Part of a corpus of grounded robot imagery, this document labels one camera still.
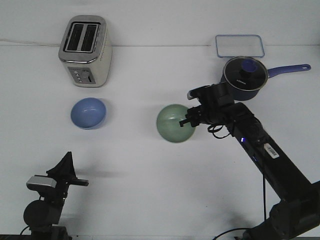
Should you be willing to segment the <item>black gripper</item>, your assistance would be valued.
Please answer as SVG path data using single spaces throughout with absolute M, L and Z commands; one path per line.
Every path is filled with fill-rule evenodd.
M 45 199 L 65 199 L 68 196 L 70 185 L 87 187 L 89 181 L 76 177 L 73 164 L 72 152 L 68 151 L 61 161 L 52 169 L 46 171 L 47 176 L 55 179 L 57 184 L 55 188 L 45 188 L 37 190 L 39 195 Z
M 223 122 L 224 109 L 235 103 L 227 83 L 212 84 L 203 98 L 197 98 L 200 105 L 189 108 L 185 119 L 179 126 L 190 124 L 192 128 L 199 124 L 213 125 Z

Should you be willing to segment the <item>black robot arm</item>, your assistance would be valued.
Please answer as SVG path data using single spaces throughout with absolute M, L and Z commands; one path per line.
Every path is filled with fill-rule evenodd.
M 72 239 L 67 228 L 58 225 L 71 185 L 87 187 L 89 181 L 77 178 L 70 151 L 46 175 L 33 175 L 26 182 L 29 190 L 39 194 L 39 199 L 29 203 L 23 213 L 32 240 Z
M 187 110 L 180 126 L 208 125 L 214 134 L 226 127 L 280 198 L 261 224 L 244 231 L 244 240 L 290 240 L 320 224 L 320 183 L 311 183 L 265 131 L 242 102 L 236 103 L 226 83 L 188 92 L 200 105 Z

